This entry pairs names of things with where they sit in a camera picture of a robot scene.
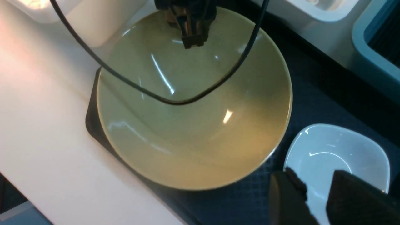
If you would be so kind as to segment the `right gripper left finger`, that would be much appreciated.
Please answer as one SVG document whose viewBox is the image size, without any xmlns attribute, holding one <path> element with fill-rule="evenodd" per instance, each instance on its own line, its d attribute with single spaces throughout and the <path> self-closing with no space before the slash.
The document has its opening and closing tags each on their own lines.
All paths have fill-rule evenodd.
<svg viewBox="0 0 400 225">
<path fill-rule="evenodd" d="M 271 225 L 318 225 L 306 204 L 307 186 L 289 167 L 271 174 L 268 191 Z"/>
</svg>

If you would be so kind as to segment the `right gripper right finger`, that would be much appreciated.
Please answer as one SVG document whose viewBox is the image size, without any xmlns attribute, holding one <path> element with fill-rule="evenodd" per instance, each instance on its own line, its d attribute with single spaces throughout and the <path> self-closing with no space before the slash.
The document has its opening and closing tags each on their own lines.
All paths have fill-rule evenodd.
<svg viewBox="0 0 400 225">
<path fill-rule="evenodd" d="M 399 200 L 344 170 L 335 170 L 326 204 L 331 225 L 398 225 Z"/>
</svg>

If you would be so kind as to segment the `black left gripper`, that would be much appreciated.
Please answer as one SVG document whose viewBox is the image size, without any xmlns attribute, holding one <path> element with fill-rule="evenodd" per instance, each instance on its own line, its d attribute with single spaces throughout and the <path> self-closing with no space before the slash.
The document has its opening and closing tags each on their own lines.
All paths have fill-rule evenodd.
<svg viewBox="0 0 400 225">
<path fill-rule="evenodd" d="M 216 19 L 216 1 L 156 0 L 155 6 L 165 12 L 167 23 L 180 31 L 185 49 L 201 47 L 208 40 Z"/>
</svg>

